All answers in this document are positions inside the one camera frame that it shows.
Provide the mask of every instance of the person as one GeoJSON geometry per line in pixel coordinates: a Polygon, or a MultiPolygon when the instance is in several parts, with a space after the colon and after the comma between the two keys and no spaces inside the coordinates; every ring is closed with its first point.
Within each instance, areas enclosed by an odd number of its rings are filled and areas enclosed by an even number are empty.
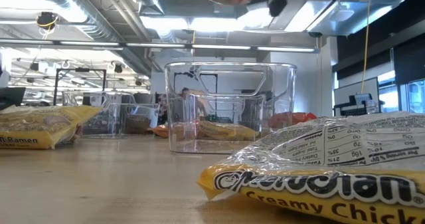
{"type": "Polygon", "coordinates": [[[190,90],[186,87],[184,87],[181,90],[180,96],[183,98],[183,104],[185,105],[185,119],[188,120],[194,120],[199,116],[198,110],[200,110],[204,116],[207,115],[207,110],[205,109],[204,104],[198,100],[195,96],[190,96],[190,90]],[[190,108],[193,108],[195,105],[195,116],[193,115],[193,110],[189,110],[190,108]]]}

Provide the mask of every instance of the wooden table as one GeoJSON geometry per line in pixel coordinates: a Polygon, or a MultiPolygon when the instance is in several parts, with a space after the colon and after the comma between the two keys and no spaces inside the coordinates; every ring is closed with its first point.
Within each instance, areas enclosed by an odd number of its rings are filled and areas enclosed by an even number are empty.
{"type": "Polygon", "coordinates": [[[208,202],[196,180],[223,158],[151,136],[0,150],[0,223],[329,223],[241,195],[208,202]]]}

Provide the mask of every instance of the clear plastic bin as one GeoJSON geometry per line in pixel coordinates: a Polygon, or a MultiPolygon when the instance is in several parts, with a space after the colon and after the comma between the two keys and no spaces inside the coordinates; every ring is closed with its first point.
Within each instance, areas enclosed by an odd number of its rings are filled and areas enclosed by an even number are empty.
{"type": "Polygon", "coordinates": [[[157,125],[156,105],[136,104],[131,93],[66,91],[62,95],[64,105],[102,107],[97,115],[82,125],[80,135],[83,138],[128,138],[149,134],[148,128],[157,125]]]}
{"type": "Polygon", "coordinates": [[[172,63],[165,76],[171,151],[231,154],[292,123],[292,64],[172,63]]]}

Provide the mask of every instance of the table surface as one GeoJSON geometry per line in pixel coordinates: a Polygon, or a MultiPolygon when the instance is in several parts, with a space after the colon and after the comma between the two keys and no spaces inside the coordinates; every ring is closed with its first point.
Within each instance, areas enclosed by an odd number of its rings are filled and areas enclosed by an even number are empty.
{"type": "Polygon", "coordinates": [[[207,201],[196,181],[225,157],[151,136],[0,150],[0,223],[329,223],[241,195],[207,201]]]}

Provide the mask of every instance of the ramen brand logo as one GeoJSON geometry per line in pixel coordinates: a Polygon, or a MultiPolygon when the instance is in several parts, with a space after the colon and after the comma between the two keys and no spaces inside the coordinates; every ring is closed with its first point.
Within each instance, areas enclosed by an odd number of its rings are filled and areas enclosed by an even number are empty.
{"type": "Polygon", "coordinates": [[[425,196],[416,184],[406,178],[392,175],[345,174],[333,175],[257,175],[252,171],[224,171],[214,177],[216,189],[239,192],[241,187],[265,191],[283,191],[300,194],[308,192],[319,198],[339,195],[346,200],[357,199],[372,203],[425,207],[425,196]]]}

